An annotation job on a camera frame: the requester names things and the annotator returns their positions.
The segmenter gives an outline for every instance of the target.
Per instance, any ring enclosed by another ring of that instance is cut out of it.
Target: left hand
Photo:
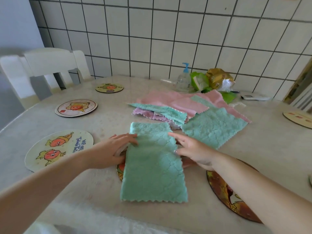
[[[107,140],[95,144],[92,148],[86,150],[85,162],[88,169],[103,169],[113,165],[123,163],[124,155],[114,156],[121,147],[127,143],[138,145],[135,139],[137,134],[113,135]]]

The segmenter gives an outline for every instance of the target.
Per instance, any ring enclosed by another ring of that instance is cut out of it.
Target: tiled wall
[[[176,81],[189,62],[230,72],[236,90],[282,100],[312,55],[312,0],[30,3],[45,46],[82,50],[95,77]]]

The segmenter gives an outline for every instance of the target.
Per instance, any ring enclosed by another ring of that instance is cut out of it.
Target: plastic bottle
[[[191,77],[188,72],[188,65],[189,63],[182,63],[185,64],[185,69],[183,70],[183,73],[179,75],[177,79],[177,84],[176,84],[176,90],[179,92],[188,92],[190,89],[190,84],[191,84]]]

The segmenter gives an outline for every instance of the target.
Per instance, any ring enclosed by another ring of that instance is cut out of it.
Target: right hand
[[[198,141],[197,139],[181,135],[173,132],[169,132],[168,135],[174,137],[176,141],[183,146],[183,148],[177,149],[175,153],[179,156],[186,156],[197,162],[202,168],[206,170],[213,170],[212,160],[213,157],[220,152],[210,148],[208,145]]]

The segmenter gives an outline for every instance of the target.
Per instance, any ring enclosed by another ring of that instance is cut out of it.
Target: hand
[[[177,143],[183,146],[175,151],[177,155],[189,157],[204,169],[213,170],[212,159],[220,152],[186,135],[172,132],[169,132],[168,135],[174,137]]]
[[[127,143],[138,145],[135,139],[137,134],[113,135],[108,140],[95,144],[92,148],[84,151],[84,160],[88,169],[103,169],[123,163],[125,155],[114,156],[114,154]]]

